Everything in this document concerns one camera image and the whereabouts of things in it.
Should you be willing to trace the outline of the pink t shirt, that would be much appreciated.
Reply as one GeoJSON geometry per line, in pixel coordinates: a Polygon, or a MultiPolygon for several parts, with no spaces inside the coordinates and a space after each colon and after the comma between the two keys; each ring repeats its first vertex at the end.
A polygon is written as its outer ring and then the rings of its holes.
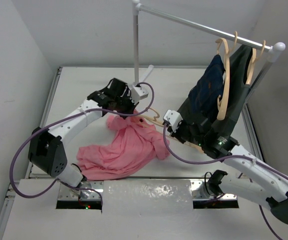
{"type": "Polygon", "coordinates": [[[123,119],[110,115],[106,126],[115,131],[110,144],[82,146],[77,152],[77,165],[90,181],[125,178],[151,160],[165,160],[170,155],[161,133],[141,116],[123,119]]]}

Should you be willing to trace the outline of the beige plastic hanger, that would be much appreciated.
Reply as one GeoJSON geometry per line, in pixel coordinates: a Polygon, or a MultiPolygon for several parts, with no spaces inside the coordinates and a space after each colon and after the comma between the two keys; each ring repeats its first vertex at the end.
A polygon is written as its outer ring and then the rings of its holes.
{"type": "MultiPolygon", "coordinates": [[[[160,118],[160,114],[153,108],[149,108],[150,111],[153,111],[155,113],[155,115],[153,117],[141,114],[136,116],[138,118],[138,123],[145,128],[148,128],[152,125],[154,126],[158,126],[158,127],[163,127],[163,123],[159,120],[160,118]]],[[[196,144],[193,143],[189,143],[189,142],[185,142],[185,145],[196,149],[199,153],[203,154],[204,151],[202,150],[202,148],[196,144]]]]}

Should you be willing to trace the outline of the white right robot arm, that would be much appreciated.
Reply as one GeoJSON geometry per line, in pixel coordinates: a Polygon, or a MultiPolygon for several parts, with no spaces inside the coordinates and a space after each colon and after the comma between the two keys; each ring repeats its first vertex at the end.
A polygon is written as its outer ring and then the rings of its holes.
{"type": "Polygon", "coordinates": [[[163,131],[181,143],[201,147],[210,157],[209,164],[223,163],[248,179],[234,177],[224,170],[216,170],[198,191],[198,197],[210,198],[234,194],[266,209],[288,225],[288,176],[272,168],[247,151],[230,135],[213,131],[207,123],[187,122],[180,115],[165,117],[163,131]]]}

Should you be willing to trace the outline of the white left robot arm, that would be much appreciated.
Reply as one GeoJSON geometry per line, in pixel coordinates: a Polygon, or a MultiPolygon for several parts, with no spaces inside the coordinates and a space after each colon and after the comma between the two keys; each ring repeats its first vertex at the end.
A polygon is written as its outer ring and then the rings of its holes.
{"type": "Polygon", "coordinates": [[[89,124],[100,119],[105,110],[132,114],[139,102],[135,87],[113,78],[108,86],[91,93],[67,120],[45,131],[33,131],[28,158],[31,163],[49,176],[78,187],[84,176],[68,163],[66,146],[89,124]]]}

